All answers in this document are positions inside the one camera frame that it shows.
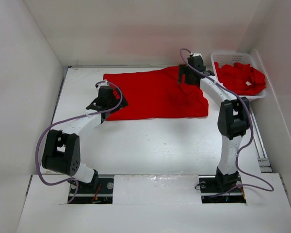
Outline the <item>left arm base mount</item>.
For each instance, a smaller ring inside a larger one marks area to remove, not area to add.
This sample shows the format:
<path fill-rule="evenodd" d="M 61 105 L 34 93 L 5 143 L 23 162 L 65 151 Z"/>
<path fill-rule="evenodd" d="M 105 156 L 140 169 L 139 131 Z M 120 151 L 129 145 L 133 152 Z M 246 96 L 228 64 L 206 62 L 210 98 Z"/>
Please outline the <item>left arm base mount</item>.
<path fill-rule="evenodd" d="M 114 175 L 99 175 L 97 184 L 92 187 L 90 184 L 79 182 L 76 191 L 76 182 L 68 181 L 70 184 L 68 192 L 69 204 L 112 204 Z"/>

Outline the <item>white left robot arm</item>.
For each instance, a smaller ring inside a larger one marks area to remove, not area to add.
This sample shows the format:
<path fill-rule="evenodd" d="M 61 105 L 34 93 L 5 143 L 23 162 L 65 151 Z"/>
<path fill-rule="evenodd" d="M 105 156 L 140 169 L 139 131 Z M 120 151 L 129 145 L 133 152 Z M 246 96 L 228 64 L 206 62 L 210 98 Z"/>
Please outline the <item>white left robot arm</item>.
<path fill-rule="evenodd" d="M 100 81 L 96 88 L 98 97 L 86 107 L 84 114 L 56 122 L 42 134 L 46 136 L 42 167 L 73 178 L 90 193 L 98 188 L 98 172 L 81 162 L 81 139 L 111 114 L 128 106 L 115 84 Z"/>

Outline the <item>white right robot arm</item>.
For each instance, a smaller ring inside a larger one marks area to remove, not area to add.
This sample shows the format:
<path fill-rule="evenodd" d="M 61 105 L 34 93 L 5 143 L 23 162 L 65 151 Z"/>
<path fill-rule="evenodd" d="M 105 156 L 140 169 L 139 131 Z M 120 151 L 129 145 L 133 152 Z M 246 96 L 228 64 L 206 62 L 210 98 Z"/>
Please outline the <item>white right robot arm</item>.
<path fill-rule="evenodd" d="M 185 64 L 179 66 L 178 82 L 196 85 L 219 106 L 217 127 L 222 136 L 222 149 L 213 183 L 218 191 L 226 191 L 239 180 L 241 142 L 246 131 L 252 129 L 249 100 L 223 87 L 212 72 L 206 71 L 200 53 L 189 52 L 187 59 L 183 54 L 180 56 Z"/>

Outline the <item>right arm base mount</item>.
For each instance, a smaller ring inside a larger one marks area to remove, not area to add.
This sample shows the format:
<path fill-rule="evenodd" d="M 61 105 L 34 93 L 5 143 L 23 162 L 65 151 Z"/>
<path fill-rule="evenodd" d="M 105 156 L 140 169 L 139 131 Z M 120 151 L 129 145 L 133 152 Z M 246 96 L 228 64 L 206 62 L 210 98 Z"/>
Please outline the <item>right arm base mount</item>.
<path fill-rule="evenodd" d="M 199 176 L 198 184 L 195 189 L 200 191 L 201 201 L 203 204 L 216 203 L 242 203 L 246 204 L 246 197 L 241 184 L 241 178 L 238 176 L 236 180 L 226 184 L 220 184 L 219 179 L 214 175 Z"/>

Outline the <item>red t-shirt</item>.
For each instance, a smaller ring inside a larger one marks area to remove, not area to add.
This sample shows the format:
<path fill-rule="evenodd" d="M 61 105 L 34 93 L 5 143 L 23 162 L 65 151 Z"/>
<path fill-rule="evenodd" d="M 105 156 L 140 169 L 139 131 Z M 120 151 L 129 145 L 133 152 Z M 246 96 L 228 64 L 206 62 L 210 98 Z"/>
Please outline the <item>red t-shirt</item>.
<path fill-rule="evenodd" d="M 199 87 L 178 83 L 179 67 L 148 72 L 104 74 L 117 85 L 128 105 L 109 121 L 150 118 L 199 118 L 209 114 L 209 103 Z"/>

